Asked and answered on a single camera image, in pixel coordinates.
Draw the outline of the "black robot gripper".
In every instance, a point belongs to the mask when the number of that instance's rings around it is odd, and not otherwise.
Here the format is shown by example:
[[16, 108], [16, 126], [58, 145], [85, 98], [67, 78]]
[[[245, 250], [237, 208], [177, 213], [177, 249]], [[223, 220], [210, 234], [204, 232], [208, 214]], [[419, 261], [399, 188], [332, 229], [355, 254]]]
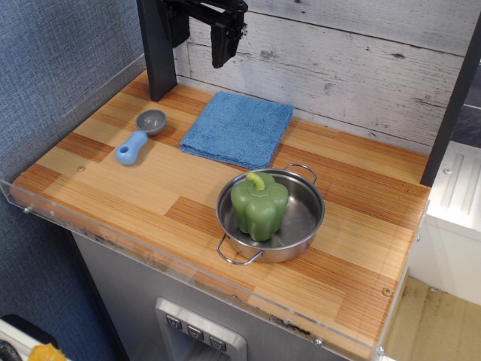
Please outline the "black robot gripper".
[[160, 1], [162, 24], [172, 47], [189, 36], [189, 18], [211, 26], [212, 66], [221, 68], [234, 57], [244, 35], [245, 1]]

